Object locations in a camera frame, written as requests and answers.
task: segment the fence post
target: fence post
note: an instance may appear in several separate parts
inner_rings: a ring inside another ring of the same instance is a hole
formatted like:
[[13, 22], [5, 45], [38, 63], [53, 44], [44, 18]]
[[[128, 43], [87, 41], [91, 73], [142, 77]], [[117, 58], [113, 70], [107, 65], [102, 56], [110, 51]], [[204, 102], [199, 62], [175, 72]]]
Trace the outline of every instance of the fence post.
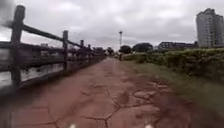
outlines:
[[80, 65], [81, 67], [83, 66], [84, 64], [84, 40], [80, 40], [80, 51], [81, 51], [81, 55], [80, 55]]
[[91, 45], [88, 45], [88, 63], [91, 63]]
[[63, 31], [63, 48], [64, 48], [64, 71], [68, 69], [68, 31]]
[[19, 44], [22, 36], [23, 30], [23, 20], [25, 18], [25, 10], [24, 6], [17, 6], [14, 21], [13, 21], [13, 28], [12, 28], [12, 35], [11, 35], [11, 43], [13, 45], [12, 49], [10, 50], [10, 56], [12, 58], [11, 61], [11, 79], [14, 86], [19, 87], [21, 85], [21, 74], [20, 74], [20, 53], [19, 53]]

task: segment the lamp post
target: lamp post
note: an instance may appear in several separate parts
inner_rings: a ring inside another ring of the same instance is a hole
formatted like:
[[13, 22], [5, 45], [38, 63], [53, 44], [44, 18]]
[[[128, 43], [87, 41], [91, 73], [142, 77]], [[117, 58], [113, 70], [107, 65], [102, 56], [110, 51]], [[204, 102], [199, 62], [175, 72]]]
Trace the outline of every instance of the lamp post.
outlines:
[[123, 32], [120, 31], [119, 34], [120, 34], [120, 47], [121, 47], [121, 45], [122, 45], [122, 34], [123, 34]]
[[[122, 34], [123, 34], [123, 32], [120, 31], [119, 34], [120, 34], [120, 49], [121, 49], [121, 45], [122, 45]], [[119, 60], [122, 61], [122, 54], [121, 54], [121, 52], [119, 54]]]

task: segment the sky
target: sky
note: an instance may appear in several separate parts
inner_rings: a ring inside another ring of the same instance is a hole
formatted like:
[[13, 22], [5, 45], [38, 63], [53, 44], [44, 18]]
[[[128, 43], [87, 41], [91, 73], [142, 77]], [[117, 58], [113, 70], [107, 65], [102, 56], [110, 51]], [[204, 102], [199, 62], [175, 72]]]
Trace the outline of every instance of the sky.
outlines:
[[[84, 39], [86, 45], [114, 49], [119, 47], [118, 32], [121, 30], [125, 45], [133, 46], [139, 42], [158, 45], [162, 41], [193, 43], [197, 40], [197, 13], [214, 8], [218, 14], [224, 15], [223, 0], [1, 1], [8, 1], [5, 2], [8, 8], [0, 6], [0, 12], [8, 13], [0, 13], [0, 18], [12, 17], [13, 7], [21, 4], [26, 7], [25, 24], [58, 36], [63, 30], [68, 30], [69, 39], [74, 42]], [[7, 39], [9, 35], [10, 31], [0, 30], [0, 39]], [[26, 33], [23, 40], [26, 43], [59, 44]]]

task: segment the cracked pavement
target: cracked pavement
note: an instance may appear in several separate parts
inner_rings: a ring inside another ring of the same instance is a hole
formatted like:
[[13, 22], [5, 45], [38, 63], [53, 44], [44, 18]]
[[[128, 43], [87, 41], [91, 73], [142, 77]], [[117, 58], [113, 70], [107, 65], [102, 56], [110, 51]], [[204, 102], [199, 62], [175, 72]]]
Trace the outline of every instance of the cracked pavement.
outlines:
[[148, 86], [136, 85], [119, 61], [108, 58], [45, 85], [10, 111], [9, 128], [190, 128], [189, 111], [179, 104], [169, 107], [172, 100], [161, 98], [172, 90], [153, 82]]

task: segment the building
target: building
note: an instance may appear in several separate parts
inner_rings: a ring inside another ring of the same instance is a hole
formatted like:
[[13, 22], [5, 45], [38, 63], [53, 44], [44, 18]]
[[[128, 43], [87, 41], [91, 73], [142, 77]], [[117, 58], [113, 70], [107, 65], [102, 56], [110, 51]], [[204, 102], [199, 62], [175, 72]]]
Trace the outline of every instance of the building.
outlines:
[[196, 18], [199, 47], [224, 46], [223, 16], [215, 13], [214, 9], [200, 12]]
[[196, 44], [179, 43], [179, 42], [162, 42], [158, 46], [159, 50], [179, 50], [189, 48], [197, 48], [197, 46]]

